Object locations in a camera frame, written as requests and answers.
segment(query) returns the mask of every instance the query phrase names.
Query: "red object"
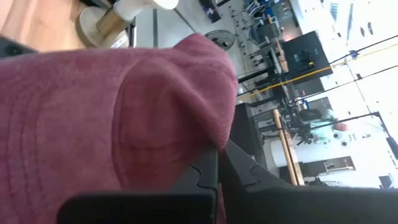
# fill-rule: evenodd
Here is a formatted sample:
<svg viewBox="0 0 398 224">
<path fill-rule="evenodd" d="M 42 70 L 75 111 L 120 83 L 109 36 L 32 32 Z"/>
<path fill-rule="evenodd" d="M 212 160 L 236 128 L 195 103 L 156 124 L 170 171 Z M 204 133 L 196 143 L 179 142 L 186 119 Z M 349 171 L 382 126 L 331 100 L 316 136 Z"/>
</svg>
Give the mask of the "red object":
<svg viewBox="0 0 398 224">
<path fill-rule="evenodd" d="M 167 190 L 210 141 L 224 148 L 236 88 L 199 34 L 0 61 L 1 223 L 54 223 L 78 192 Z"/>
</svg>

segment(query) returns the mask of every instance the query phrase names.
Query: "white wall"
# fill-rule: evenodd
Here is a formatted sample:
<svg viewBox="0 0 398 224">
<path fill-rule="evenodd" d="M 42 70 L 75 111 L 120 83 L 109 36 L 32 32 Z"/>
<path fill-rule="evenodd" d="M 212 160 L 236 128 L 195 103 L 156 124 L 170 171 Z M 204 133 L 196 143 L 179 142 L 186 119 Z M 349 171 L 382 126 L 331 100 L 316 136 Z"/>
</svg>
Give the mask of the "white wall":
<svg viewBox="0 0 398 224">
<path fill-rule="evenodd" d="M 375 187 L 381 184 L 378 177 L 392 174 L 396 176 L 396 166 L 392 162 L 389 145 L 386 136 L 379 128 L 367 123 L 368 119 L 348 123 L 351 129 L 345 133 L 343 139 L 349 141 L 349 134 L 356 134 L 357 141 L 351 141 L 347 147 L 341 147 L 341 140 L 332 140 L 331 144 L 318 145 L 301 144 L 295 150 L 298 161 L 314 162 L 337 157 L 351 156 L 356 170 L 335 172 L 327 175 L 320 175 L 323 181 L 339 181 L 342 187 Z M 370 138 L 362 139 L 362 134 L 370 134 Z M 279 139 L 271 142 L 272 155 L 278 167 L 286 166 L 283 148 Z"/>
</svg>

